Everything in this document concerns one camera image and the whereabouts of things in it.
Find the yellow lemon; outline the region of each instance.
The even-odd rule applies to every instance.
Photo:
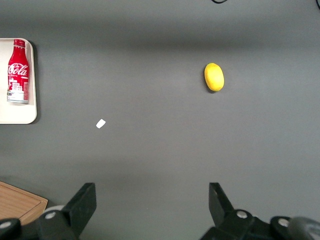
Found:
[[[205,82],[212,91],[220,91],[225,84],[224,74],[215,63],[209,63],[204,69]]]

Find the tray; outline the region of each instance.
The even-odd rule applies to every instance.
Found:
[[[34,50],[25,41],[25,54],[29,62],[29,103],[7,101],[8,63],[14,50],[14,38],[0,38],[0,124],[30,124],[37,117]]]
[[[48,200],[0,181],[0,220],[17,218],[22,225],[44,213]]]

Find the red aluminum bottle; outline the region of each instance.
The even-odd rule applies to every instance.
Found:
[[[29,63],[26,57],[26,43],[15,39],[13,53],[8,64],[8,102],[29,102]]]

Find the coca-cola logo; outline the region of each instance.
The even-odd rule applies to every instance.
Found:
[[[13,63],[8,68],[8,74],[27,76],[28,65],[22,65],[21,63]]]

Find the paper scrap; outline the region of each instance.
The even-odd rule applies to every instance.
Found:
[[[98,123],[96,124],[96,127],[98,129],[100,129],[103,125],[105,125],[106,121],[103,119],[100,119],[100,121],[98,121]]]

